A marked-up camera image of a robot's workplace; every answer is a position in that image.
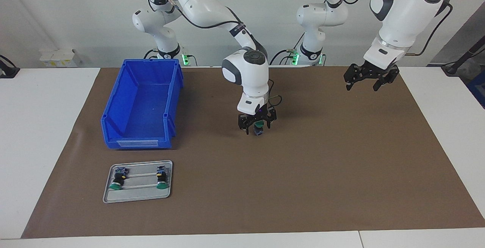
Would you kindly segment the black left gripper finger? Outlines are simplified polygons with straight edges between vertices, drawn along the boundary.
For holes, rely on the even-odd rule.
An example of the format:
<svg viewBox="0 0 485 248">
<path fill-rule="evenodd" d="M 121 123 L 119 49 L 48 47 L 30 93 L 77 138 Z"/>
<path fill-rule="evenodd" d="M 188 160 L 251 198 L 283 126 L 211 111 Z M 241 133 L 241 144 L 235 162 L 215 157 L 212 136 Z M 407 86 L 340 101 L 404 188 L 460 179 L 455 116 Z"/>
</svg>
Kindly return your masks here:
<svg viewBox="0 0 485 248">
<path fill-rule="evenodd" d="M 381 86 L 385 84 L 393 83 L 398 75 L 399 75 L 398 68 L 391 68 L 388 73 L 383 75 L 379 74 L 374 84 L 374 91 L 378 91 L 381 88 Z"/>
<path fill-rule="evenodd" d="M 360 82 L 361 78 L 361 67 L 357 64 L 351 64 L 344 73 L 345 87 L 347 91 L 350 91 L 355 83 Z"/>
</svg>

